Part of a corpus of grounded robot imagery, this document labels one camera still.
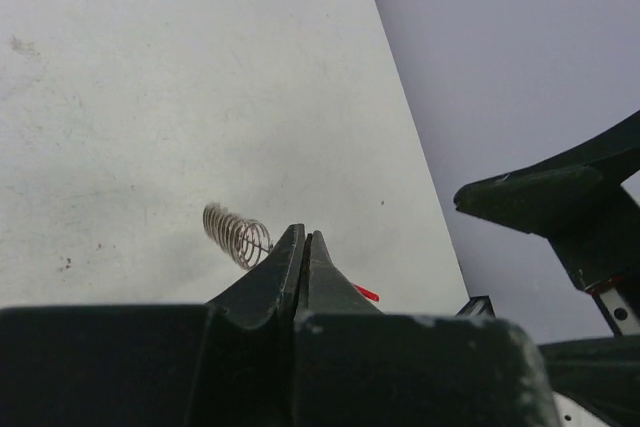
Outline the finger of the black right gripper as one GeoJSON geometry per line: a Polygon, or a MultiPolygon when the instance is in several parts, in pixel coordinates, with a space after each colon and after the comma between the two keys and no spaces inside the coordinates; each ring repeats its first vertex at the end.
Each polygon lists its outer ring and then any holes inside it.
{"type": "Polygon", "coordinates": [[[621,336],[539,347],[554,392],[610,426],[639,427],[639,338],[621,336]]]}
{"type": "Polygon", "coordinates": [[[457,211],[549,237],[639,171],[639,114],[539,163],[461,187],[457,211]]]}

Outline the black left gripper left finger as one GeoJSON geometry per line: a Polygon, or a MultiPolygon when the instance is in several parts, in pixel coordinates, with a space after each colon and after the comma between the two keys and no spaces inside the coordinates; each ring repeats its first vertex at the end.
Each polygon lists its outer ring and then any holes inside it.
{"type": "Polygon", "coordinates": [[[261,263],[208,305],[242,330],[289,323],[298,302],[305,244],[304,225],[290,225],[261,263]]]}

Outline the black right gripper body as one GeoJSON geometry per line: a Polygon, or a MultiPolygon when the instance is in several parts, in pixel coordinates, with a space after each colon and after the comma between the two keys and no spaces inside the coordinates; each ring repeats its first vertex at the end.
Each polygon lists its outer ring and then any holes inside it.
{"type": "Polygon", "coordinates": [[[540,233],[573,286],[589,295],[616,336],[639,333],[639,202],[623,183],[630,171],[551,171],[538,181],[540,233]]]}

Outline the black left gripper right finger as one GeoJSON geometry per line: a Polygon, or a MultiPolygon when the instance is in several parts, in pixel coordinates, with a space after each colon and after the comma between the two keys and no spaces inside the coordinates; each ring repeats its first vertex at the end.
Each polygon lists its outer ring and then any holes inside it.
{"type": "Polygon", "coordinates": [[[299,282],[299,315],[381,314],[334,265],[320,231],[309,236],[305,255],[299,282]]]}

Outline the red round key tag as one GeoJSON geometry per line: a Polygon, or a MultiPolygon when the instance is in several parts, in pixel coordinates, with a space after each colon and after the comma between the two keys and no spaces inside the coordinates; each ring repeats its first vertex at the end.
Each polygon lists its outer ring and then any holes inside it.
{"type": "Polygon", "coordinates": [[[368,299],[369,301],[372,302],[379,302],[380,301],[380,297],[378,294],[362,287],[359,286],[357,284],[354,284],[353,287],[361,294],[363,295],[366,299],[368,299]]]}

